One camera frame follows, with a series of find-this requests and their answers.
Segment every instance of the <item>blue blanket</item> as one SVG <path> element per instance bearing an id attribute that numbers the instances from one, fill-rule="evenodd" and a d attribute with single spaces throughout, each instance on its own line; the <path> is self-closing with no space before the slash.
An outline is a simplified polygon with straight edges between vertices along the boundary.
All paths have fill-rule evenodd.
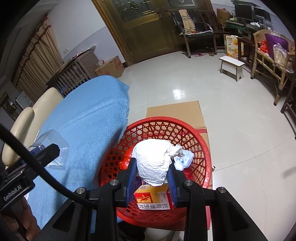
<path id="1" fill-rule="evenodd" d="M 122 137 L 127 127 L 129 87 L 112 76 L 100 76 L 73 90 L 49 115 L 39 136 L 56 130 L 70 149 L 65 170 L 47 171 L 69 190 L 98 187 L 97 174 L 105 152 Z M 28 203 L 40 228 L 67 198 L 43 179 L 34 180 Z"/>

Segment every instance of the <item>purple cushion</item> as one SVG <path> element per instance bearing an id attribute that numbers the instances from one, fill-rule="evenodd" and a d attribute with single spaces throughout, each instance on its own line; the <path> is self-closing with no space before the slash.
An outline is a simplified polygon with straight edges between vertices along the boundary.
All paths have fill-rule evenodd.
<path id="1" fill-rule="evenodd" d="M 265 38 L 267 41 L 268 53 L 273 60 L 275 44 L 280 44 L 285 50 L 287 50 L 287 52 L 289 52 L 289 43 L 287 40 L 271 34 L 265 34 Z"/>

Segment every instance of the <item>slipper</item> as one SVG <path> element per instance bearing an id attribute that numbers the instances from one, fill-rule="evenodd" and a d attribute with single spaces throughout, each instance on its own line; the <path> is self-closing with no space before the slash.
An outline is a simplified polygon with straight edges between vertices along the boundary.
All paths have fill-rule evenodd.
<path id="1" fill-rule="evenodd" d="M 201 57 L 201 56 L 205 56 L 205 55 L 206 55 L 205 53 L 196 53 L 195 57 Z"/>

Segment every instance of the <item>white stool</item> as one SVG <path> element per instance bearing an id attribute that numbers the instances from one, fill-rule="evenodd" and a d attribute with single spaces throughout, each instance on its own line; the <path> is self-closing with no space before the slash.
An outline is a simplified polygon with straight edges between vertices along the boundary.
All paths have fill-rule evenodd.
<path id="1" fill-rule="evenodd" d="M 244 62 L 241 62 L 241 61 L 239 61 L 239 60 L 237 60 L 235 58 L 231 58 L 229 56 L 223 56 L 223 57 L 221 57 L 219 59 L 221 60 L 220 73 L 222 73 L 222 65 L 223 65 L 223 63 L 227 63 L 227 64 L 229 64 L 229 65 L 236 68 L 236 81 L 238 81 L 239 78 L 243 78 L 242 66 L 244 65 Z"/>

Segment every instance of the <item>curtain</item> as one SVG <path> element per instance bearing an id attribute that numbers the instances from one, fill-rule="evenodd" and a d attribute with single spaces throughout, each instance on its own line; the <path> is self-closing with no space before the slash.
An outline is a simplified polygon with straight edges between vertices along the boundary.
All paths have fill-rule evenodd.
<path id="1" fill-rule="evenodd" d="M 35 103 L 46 90 L 46 82 L 62 65 L 61 53 L 45 15 L 21 53 L 13 84 Z"/>

